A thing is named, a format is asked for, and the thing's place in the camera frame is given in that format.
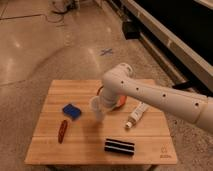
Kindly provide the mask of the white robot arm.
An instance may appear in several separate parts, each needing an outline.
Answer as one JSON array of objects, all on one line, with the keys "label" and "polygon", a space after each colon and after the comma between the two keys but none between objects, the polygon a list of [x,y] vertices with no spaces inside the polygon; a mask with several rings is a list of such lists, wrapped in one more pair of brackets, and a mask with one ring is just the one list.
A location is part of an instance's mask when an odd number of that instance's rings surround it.
[{"label": "white robot arm", "polygon": [[133,69],[121,63],[102,76],[101,104],[112,108],[120,95],[142,101],[173,114],[213,134],[213,97],[177,89],[150,85],[132,78]]}]

